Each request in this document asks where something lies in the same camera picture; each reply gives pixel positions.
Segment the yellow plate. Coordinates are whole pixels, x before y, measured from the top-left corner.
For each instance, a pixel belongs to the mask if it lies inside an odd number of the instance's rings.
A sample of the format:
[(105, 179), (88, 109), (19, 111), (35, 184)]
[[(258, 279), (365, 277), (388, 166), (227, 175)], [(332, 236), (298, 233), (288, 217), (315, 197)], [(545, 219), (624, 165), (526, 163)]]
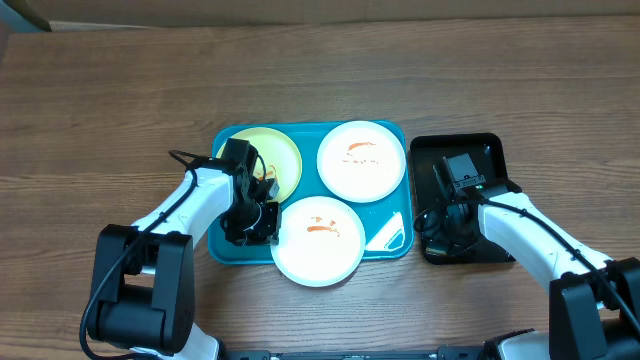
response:
[(262, 157), (256, 161), (253, 175), (259, 179), (275, 179), (279, 191), (274, 201), (285, 206), (292, 198), (302, 177), (302, 156), (294, 141), (282, 131), (269, 127), (228, 129), (220, 133), (213, 144), (212, 154), (219, 158), (228, 138), (248, 141)]

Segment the white plate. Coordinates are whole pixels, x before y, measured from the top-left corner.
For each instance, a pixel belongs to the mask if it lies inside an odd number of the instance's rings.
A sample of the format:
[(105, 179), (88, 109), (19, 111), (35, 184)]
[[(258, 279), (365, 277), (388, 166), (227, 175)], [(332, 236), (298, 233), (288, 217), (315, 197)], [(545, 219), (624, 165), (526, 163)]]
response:
[(323, 184), (339, 198), (355, 203), (387, 197), (406, 170), (399, 139), (371, 121), (345, 122), (330, 130), (318, 147), (316, 163)]
[(279, 242), (271, 247), (278, 270), (307, 287), (326, 287), (349, 277), (364, 256), (366, 233), (346, 203), (312, 196), (282, 214)]

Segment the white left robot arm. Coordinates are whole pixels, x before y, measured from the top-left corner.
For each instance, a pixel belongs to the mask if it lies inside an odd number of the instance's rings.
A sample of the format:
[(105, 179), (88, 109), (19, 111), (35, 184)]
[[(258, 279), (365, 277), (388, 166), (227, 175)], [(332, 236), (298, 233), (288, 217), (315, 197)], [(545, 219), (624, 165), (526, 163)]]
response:
[(280, 210), (272, 178), (243, 167), (189, 168), (156, 209), (98, 235), (79, 343), (97, 358), (95, 340), (124, 359), (216, 359), (219, 341), (195, 322), (195, 247), (220, 221), (235, 245), (271, 245)]

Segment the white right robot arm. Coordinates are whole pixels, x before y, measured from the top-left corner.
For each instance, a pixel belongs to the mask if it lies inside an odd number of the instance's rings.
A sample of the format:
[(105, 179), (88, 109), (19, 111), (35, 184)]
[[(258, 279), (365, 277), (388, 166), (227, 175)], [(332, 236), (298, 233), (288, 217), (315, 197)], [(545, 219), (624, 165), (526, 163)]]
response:
[(545, 289), (549, 330), (488, 340), (482, 359), (636, 359), (639, 261), (615, 261), (576, 240), (523, 192), (471, 189), (420, 213), (427, 234), (479, 234), (512, 256)]

